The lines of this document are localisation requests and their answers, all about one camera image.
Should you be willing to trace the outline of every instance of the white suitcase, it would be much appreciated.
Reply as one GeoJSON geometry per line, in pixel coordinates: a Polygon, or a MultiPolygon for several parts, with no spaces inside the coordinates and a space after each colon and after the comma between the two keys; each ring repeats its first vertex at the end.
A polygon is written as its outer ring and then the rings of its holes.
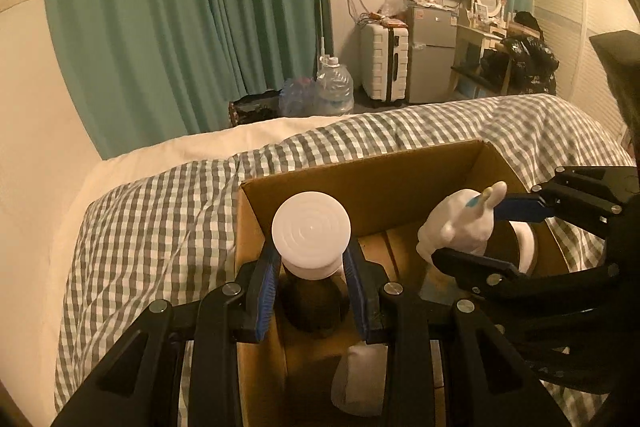
{"type": "Polygon", "coordinates": [[[367,24],[360,33],[362,87],[371,100],[404,98],[409,62],[409,30],[367,24]]]}

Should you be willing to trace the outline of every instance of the cardboard box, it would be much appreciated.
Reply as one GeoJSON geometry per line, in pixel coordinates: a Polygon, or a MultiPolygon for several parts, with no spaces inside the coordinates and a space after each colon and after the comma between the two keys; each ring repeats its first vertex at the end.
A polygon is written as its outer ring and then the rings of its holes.
{"type": "MultiPolygon", "coordinates": [[[[431,210],[460,188],[482,191],[507,182],[526,192],[490,144],[477,140],[374,156],[249,180],[238,194],[236,269],[255,260],[271,220],[287,198],[305,190],[325,192],[345,207],[352,232],[369,261],[385,267],[390,280],[418,290],[426,264],[415,251],[417,230],[431,210]]],[[[540,255],[534,275],[566,273],[558,243],[546,223],[534,226],[540,255]]],[[[508,223],[496,227],[487,254],[517,249],[508,223]]],[[[259,345],[238,344],[242,415],[246,427],[375,426],[377,418],[342,413],[330,399],[335,368],[347,347],[360,339],[348,315],[332,336],[318,339],[293,328],[276,313],[259,345]]]]}

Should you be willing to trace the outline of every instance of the bed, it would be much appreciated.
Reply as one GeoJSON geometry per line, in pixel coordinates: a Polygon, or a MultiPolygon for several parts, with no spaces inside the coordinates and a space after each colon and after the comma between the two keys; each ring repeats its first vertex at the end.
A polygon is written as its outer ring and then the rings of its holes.
{"type": "MultiPolygon", "coordinates": [[[[98,165],[52,250],[42,349],[56,409],[150,301],[189,302],[233,277],[234,196],[243,180],[466,139],[491,142],[525,186],[550,178],[558,165],[633,165],[599,124],[547,95],[339,121],[276,120],[172,140],[98,165]]],[[[551,219],[550,226],[570,270],[598,263],[597,238],[560,220],[551,219]]],[[[185,379],[183,393],[187,388],[185,379]]],[[[603,400],[548,388],[575,426],[603,400]]],[[[180,414],[186,425],[183,399],[180,414]]]]}

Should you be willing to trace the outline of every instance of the white container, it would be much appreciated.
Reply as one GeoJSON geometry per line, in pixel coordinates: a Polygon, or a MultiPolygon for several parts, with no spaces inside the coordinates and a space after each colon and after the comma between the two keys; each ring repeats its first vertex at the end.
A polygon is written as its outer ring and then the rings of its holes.
{"type": "Polygon", "coordinates": [[[351,221],[344,207],[331,196],[300,192],[276,211],[271,236],[282,263],[293,275],[320,280],[342,267],[342,254],[351,238],[351,221]]]}
{"type": "Polygon", "coordinates": [[[318,71],[315,107],[319,116],[341,116],[353,110],[353,79],[337,57],[329,58],[318,71]]]}

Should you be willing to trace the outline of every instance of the electrical wire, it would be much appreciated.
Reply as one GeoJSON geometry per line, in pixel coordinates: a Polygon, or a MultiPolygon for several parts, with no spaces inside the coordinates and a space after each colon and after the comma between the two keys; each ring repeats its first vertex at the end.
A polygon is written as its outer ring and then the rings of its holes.
{"type": "Polygon", "coordinates": [[[444,6],[445,8],[451,8],[451,9],[453,9],[453,10],[457,10],[458,8],[460,8],[460,5],[461,5],[461,4],[462,4],[462,0],[458,0],[458,4],[456,4],[455,6],[446,6],[446,5],[444,5],[444,4],[443,4],[443,6],[444,6]]]}
{"type": "Polygon", "coordinates": [[[364,9],[364,11],[358,11],[358,7],[356,6],[355,0],[347,0],[347,10],[349,11],[349,16],[353,19],[353,22],[356,24],[363,24],[369,21],[369,9],[365,6],[362,0],[358,0],[360,6],[364,9]]]}

